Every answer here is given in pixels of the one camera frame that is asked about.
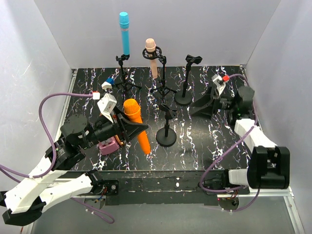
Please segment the black round-base clip stand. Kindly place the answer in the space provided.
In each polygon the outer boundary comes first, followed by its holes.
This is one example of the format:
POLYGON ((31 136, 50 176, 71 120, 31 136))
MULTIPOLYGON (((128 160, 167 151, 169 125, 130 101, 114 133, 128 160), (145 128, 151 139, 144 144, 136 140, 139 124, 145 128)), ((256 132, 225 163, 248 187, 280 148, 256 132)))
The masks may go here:
POLYGON ((189 72, 191 70, 191 67, 193 64, 200 64, 202 61, 202 57, 201 56, 191 56, 191 55, 187 55, 186 58, 186 74, 185 74, 185 80, 183 82, 183 89, 180 91, 177 91, 174 99, 177 105, 180 106, 188 106, 192 103, 193 97, 191 95, 190 92, 187 91, 188 89, 188 78, 189 78, 189 72))

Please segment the black round-base shock-mount stand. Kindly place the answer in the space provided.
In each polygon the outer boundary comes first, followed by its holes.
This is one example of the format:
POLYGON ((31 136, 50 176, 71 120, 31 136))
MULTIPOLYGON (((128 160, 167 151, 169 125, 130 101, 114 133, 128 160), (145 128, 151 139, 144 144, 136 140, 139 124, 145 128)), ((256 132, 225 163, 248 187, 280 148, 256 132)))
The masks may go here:
POLYGON ((170 147, 176 142, 176 132, 170 128, 169 120, 176 117, 176 110, 170 109, 165 103, 159 105, 161 111, 165 112, 166 123, 163 128, 156 133, 156 141, 160 146, 170 147))

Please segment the black small tripod stand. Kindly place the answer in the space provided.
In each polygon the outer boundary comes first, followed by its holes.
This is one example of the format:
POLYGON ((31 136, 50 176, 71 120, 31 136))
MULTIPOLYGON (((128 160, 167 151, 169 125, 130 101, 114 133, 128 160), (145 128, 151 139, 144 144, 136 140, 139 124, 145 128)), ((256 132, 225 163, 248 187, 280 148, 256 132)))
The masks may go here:
MULTIPOLYGON (((150 61, 150 58, 148 58, 148 52, 146 49, 144 49, 142 51, 142 55, 145 59, 148 59, 150 61)), ((160 80, 160 84, 161 86, 157 87, 157 88, 152 88, 150 90, 150 93, 153 94, 154 92, 159 92, 160 96, 161 96, 161 100, 162 102, 164 102, 164 99, 166 97, 167 94, 169 94, 170 92, 173 92, 174 94, 177 92, 176 90, 173 90, 171 88, 168 88, 166 86, 166 75, 165 75, 165 65, 167 63, 167 59, 166 56, 162 55, 162 50, 160 47, 156 46, 156 60, 159 60, 160 63, 162 64, 162 78, 160 80)))

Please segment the black tripod mic stand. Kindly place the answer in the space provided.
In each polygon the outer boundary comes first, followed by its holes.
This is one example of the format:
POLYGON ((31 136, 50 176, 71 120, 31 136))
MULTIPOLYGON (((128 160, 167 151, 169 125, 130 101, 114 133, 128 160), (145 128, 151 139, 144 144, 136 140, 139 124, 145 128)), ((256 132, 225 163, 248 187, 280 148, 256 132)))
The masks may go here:
POLYGON ((121 82, 114 83, 114 86, 116 86, 117 88, 120 86, 122 87, 123 97, 125 97, 127 92, 130 91, 133 87, 139 90, 142 89, 141 86, 135 85, 134 83, 126 80, 128 73, 123 68, 123 62, 125 60, 128 60, 129 58, 130 58, 130 55, 125 55, 125 54, 122 54, 120 57, 116 56, 116 61, 118 62, 120 66, 120 71, 121 71, 121 82))

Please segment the pink beige microphone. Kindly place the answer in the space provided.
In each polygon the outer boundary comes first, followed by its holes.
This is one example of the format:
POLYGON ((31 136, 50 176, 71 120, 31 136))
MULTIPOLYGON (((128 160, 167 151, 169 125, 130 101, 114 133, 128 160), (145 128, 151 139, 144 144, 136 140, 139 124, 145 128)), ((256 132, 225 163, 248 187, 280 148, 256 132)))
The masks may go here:
POLYGON ((158 71, 157 71, 157 62, 156 62, 156 43, 154 39, 152 38, 146 39, 145 49, 148 52, 148 58, 150 58, 152 77, 156 79, 158 76, 158 71))

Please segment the blue microphone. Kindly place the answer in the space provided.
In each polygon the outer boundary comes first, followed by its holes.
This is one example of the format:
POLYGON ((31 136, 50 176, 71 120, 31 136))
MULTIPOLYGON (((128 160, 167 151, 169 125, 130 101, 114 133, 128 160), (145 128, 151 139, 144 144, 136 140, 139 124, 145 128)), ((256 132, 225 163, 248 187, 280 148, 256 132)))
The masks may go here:
POLYGON ((121 29, 121 39, 124 55, 130 54, 130 42, 129 42, 129 15, 127 12, 120 12, 119 25, 121 29))

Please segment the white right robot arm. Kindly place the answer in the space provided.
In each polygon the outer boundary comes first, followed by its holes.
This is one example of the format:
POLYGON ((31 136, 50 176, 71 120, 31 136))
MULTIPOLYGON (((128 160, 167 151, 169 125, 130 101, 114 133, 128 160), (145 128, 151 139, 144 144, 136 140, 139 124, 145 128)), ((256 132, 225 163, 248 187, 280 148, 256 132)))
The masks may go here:
POLYGON ((249 86, 241 86, 234 97, 226 97, 213 85, 192 104, 192 115, 211 118, 218 110, 224 110, 229 125, 251 151, 247 169, 223 172, 223 188, 286 189, 290 183, 290 151, 269 140, 252 118, 253 97, 254 90, 249 86))

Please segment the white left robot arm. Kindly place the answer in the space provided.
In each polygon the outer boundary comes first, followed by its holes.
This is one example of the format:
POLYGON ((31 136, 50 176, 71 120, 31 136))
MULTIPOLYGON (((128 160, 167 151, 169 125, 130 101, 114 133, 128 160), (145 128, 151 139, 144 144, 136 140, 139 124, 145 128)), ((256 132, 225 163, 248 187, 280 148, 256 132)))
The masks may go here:
POLYGON ((60 128, 60 139, 46 151, 30 175, 13 189, 0 193, 0 204, 7 208, 2 215, 4 223, 26 226, 52 206, 77 195, 117 195, 119 182, 104 179, 95 169, 60 185, 50 185, 84 159, 82 150, 115 135, 129 142, 146 129, 148 125, 131 122, 123 114, 118 114, 114 121, 101 118, 95 126, 84 115, 69 117, 60 128))

